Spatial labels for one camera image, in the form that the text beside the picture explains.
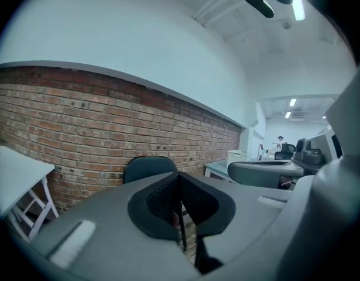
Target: white table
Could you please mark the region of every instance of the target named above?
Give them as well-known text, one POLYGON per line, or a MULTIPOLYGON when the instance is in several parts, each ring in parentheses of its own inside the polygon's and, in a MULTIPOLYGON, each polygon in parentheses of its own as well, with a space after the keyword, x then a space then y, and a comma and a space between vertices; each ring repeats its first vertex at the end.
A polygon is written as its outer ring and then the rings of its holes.
POLYGON ((55 217, 59 216, 47 187, 46 175, 53 169, 53 165, 34 160, 10 148, 0 147, 0 218, 7 216, 22 238, 28 242, 38 233, 50 210, 53 211, 55 217), (32 187, 38 182, 42 183, 46 193, 46 204, 32 191, 32 187), (22 211, 16 203, 26 193, 29 193, 33 200, 22 211), (26 216, 26 212, 35 202, 40 205, 42 212, 33 222, 26 216), (29 236, 22 231, 16 220, 23 220, 31 227, 29 236))

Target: ceiling light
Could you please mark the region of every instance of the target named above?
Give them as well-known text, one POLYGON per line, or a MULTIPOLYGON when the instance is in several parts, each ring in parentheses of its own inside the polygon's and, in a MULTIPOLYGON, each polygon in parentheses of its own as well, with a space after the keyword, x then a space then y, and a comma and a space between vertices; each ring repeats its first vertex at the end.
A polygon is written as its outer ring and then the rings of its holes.
POLYGON ((305 16, 304 16, 302 0, 293 0, 292 6, 293 6, 294 16, 296 17, 296 20, 297 21, 304 20, 305 16))

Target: chair backrest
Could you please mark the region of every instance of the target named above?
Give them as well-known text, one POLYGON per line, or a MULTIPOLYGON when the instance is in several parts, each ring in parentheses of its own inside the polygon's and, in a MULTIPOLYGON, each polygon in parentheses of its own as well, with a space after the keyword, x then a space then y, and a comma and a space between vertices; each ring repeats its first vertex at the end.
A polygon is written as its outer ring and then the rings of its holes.
POLYGON ((296 146, 291 145, 289 143, 283 143, 280 152, 285 154, 291 154, 293 156, 293 153, 295 151, 296 151, 296 146))
POLYGON ((293 155, 283 152, 276 152, 275 153, 275 159, 276 160, 283 160, 283 159, 290 159, 293 155))
POLYGON ((161 156, 141 156, 133 158, 124 168, 122 182, 129 183, 142 178, 176 172, 174 162, 161 156))

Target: brick wall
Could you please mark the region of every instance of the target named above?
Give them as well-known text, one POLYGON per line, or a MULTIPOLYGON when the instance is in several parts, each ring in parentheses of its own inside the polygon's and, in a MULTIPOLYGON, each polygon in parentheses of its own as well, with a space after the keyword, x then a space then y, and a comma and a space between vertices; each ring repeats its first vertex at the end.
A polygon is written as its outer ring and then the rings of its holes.
POLYGON ((136 156, 167 156, 179 170, 203 174, 205 163, 238 148, 240 133, 208 111, 117 78, 0 69, 0 145, 56 165, 49 187, 60 211, 120 185, 136 156))

